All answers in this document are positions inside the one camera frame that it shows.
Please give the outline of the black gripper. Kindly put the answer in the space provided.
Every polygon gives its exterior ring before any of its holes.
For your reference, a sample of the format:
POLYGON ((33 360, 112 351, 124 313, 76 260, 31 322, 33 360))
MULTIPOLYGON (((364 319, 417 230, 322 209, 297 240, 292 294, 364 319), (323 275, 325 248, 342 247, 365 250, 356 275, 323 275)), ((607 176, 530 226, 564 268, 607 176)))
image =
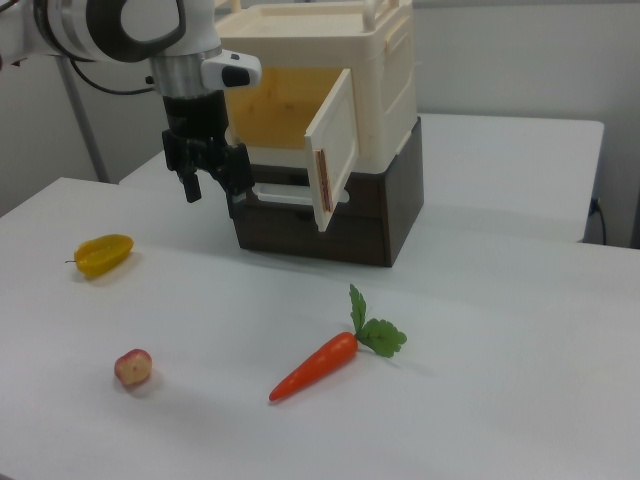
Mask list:
POLYGON ((229 217, 234 218, 251 189, 251 163, 244 144, 227 145, 224 94, 193 98, 163 97, 168 128, 162 132, 167 167, 181 176, 188 203, 202 198, 197 169, 219 167, 229 217))

